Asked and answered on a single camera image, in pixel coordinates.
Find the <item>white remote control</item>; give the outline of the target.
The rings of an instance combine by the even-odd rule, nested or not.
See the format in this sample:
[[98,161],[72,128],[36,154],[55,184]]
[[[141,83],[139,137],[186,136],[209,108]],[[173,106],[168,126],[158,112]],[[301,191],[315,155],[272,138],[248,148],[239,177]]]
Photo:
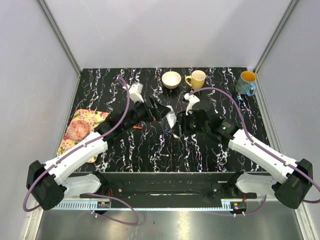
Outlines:
[[175,111],[173,110],[172,106],[170,105],[167,105],[166,107],[169,108],[169,113],[165,116],[167,121],[168,121],[168,124],[169,124],[169,127],[170,127],[170,132],[172,134],[172,128],[174,125],[177,125],[176,124],[176,114],[175,114]]

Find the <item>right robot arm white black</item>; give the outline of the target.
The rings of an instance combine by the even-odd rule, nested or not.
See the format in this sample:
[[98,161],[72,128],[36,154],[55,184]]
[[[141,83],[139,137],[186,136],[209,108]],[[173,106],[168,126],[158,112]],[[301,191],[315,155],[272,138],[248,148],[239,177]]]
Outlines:
[[225,144],[265,169],[270,175],[237,174],[235,187],[242,193],[275,197],[297,209],[312,187],[313,165],[306,159],[287,157],[247,133],[239,123],[209,114],[204,109],[171,112],[167,115],[175,137],[201,133],[218,144]]

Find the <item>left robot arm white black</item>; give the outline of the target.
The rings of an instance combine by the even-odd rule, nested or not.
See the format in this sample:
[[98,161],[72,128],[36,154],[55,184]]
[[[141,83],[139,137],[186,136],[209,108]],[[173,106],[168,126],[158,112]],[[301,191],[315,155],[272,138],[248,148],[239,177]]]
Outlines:
[[160,122],[172,110],[156,101],[153,96],[150,96],[149,100],[150,105],[144,101],[137,101],[133,107],[127,103],[122,112],[110,112],[84,140],[62,155],[45,163],[38,160],[32,162],[28,167],[28,192],[23,201],[23,209],[29,211],[29,196],[33,196],[39,207],[45,211],[54,208],[65,198],[68,187],[64,182],[77,168],[92,157],[105,152],[121,138],[122,133],[138,123]]

